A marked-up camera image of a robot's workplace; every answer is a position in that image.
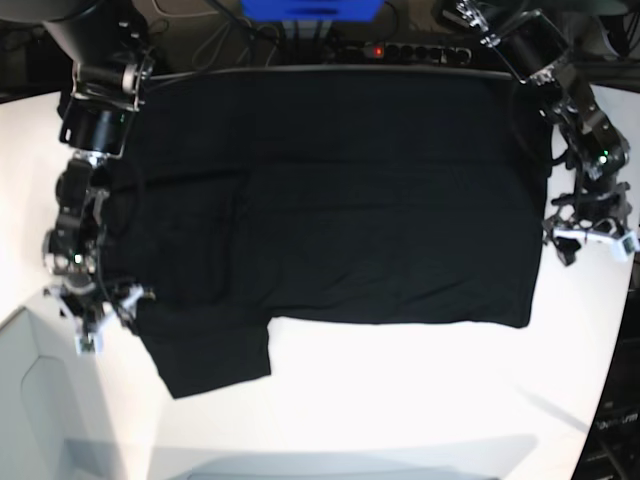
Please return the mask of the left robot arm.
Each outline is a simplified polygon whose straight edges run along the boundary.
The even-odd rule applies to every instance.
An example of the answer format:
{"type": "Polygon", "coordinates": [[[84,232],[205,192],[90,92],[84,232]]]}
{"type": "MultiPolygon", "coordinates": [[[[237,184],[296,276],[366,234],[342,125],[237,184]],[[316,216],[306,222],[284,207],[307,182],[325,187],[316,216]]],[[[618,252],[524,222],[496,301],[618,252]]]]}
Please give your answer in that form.
{"type": "Polygon", "coordinates": [[[456,10],[515,80],[541,94],[542,116],[567,144],[556,161],[574,171],[574,189],[552,199],[555,211],[543,222],[544,243],[554,246],[566,266],[588,243],[607,245],[618,261],[632,259],[639,239],[628,222],[630,186],[618,179],[629,163],[630,145],[574,66],[563,35],[539,9],[519,8],[503,21],[476,1],[459,1],[456,10]]]}

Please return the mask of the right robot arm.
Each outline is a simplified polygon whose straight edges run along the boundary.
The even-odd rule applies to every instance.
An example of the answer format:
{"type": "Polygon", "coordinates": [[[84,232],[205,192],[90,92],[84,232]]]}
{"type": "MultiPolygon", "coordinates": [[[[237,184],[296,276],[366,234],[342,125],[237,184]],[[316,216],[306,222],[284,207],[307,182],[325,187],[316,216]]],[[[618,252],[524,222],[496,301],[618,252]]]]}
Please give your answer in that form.
{"type": "Polygon", "coordinates": [[[111,195],[106,169],[124,153],[154,58],[147,22],[130,1],[87,1],[44,26],[73,61],[59,134],[72,156],[58,177],[58,213],[42,246],[43,263],[59,282],[44,292],[72,322],[77,352],[97,353],[104,327],[114,320],[131,326],[148,292],[129,278],[105,280],[102,210],[111,195]]]}

